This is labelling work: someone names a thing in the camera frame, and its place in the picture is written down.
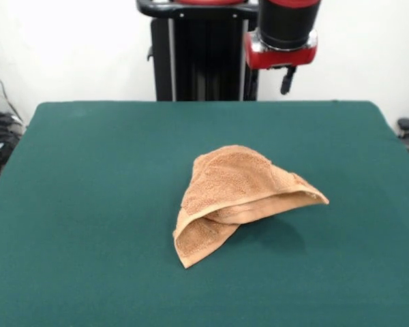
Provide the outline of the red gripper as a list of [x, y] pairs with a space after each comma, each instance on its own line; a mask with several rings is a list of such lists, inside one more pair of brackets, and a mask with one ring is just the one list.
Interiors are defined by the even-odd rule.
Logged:
[[307, 42], [295, 50], [274, 49], [264, 44], [258, 32], [247, 32], [244, 35], [245, 59], [251, 69], [271, 69], [286, 67], [282, 79], [281, 94], [290, 92], [297, 66], [310, 64], [317, 52], [317, 33], [310, 32]]

